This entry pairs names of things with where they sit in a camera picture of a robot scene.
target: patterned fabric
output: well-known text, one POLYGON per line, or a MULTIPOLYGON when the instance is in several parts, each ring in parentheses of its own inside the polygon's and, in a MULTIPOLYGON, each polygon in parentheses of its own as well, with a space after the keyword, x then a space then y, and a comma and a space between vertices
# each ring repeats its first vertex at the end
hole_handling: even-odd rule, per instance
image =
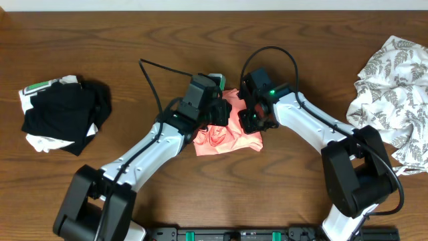
POLYGON ((428 48, 391 36, 355 82, 357 97, 346 118, 370 125, 399 148, 397 174, 428 172, 428 48))

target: black cloth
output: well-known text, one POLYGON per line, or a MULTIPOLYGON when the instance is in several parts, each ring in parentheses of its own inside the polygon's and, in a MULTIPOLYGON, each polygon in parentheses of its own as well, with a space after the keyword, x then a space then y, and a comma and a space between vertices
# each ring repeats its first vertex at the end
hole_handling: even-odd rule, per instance
POLYGON ((32 109, 25 112, 22 131, 35 136, 74 141, 62 150, 80 155, 95 135, 86 134, 92 123, 101 129, 112 109, 110 92, 102 84, 55 82, 30 98, 32 109))

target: white wall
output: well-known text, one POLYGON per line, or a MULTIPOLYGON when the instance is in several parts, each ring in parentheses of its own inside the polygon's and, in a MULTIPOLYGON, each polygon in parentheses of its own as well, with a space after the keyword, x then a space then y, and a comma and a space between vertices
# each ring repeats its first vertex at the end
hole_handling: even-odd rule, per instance
POLYGON ((427 10, 428 0, 0 0, 5 11, 427 10))

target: white cloth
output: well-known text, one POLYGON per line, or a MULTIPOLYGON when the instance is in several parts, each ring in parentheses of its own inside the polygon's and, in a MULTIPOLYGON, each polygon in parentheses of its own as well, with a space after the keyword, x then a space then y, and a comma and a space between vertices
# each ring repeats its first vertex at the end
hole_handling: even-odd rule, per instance
POLYGON ((397 175, 428 172, 428 48, 391 36, 368 61, 355 82, 358 96, 347 120, 370 125, 382 140, 399 148, 397 175))
MULTIPOLYGON (((21 107, 24 114, 27 110, 33 108, 30 97, 36 96, 38 92, 43 91, 46 88, 49 88, 55 82, 60 82, 62 84, 71 84, 71 83, 78 83, 78 79, 76 78, 76 76, 70 75, 70 76, 65 76, 63 78, 58 78, 55 80, 49 80, 38 84, 33 84, 31 86, 25 87, 23 90, 20 90, 19 99, 21 99, 21 107)), ((92 123, 86 136, 89 137, 90 135, 95 135, 97 131, 98 131, 98 128, 94 123, 92 123)), ((64 141, 64 140, 59 140, 51 137, 40 137, 40 136, 34 136, 30 134, 27 134, 25 138, 34 147, 36 151, 38 152, 44 151, 46 153, 48 153, 49 150, 59 149, 74 143, 74 141, 64 141)))

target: wooden surface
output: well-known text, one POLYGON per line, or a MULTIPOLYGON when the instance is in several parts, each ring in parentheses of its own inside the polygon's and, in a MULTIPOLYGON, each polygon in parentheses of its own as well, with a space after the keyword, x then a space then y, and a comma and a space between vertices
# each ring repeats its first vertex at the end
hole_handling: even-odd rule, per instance
MULTIPOLYGON (((353 82, 390 35, 428 46, 428 12, 115 12, 7 13, 0 22, 0 240, 59 240, 51 227, 74 172, 115 160, 151 127, 156 102, 138 67, 146 58, 186 72, 222 73, 237 88, 256 49, 282 46, 295 57, 307 99, 346 121, 353 82), (75 157, 37 153, 20 131, 18 90, 68 74, 108 84, 113 112, 75 157)), ((261 54, 278 82, 293 68, 277 52, 261 54)), ((182 96, 189 79, 147 67, 163 105, 182 96)), ((262 133, 260 153, 241 149, 196 157, 189 145, 138 193, 134 219, 182 227, 321 224, 331 203, 319 154, 291 130, 262 133)), ((397 226, 402 240, 426 240, 428 179, 401 177, 406 202, 370 226, 397 226)), ((396 206, 392 195, 379 210, 396 206)))

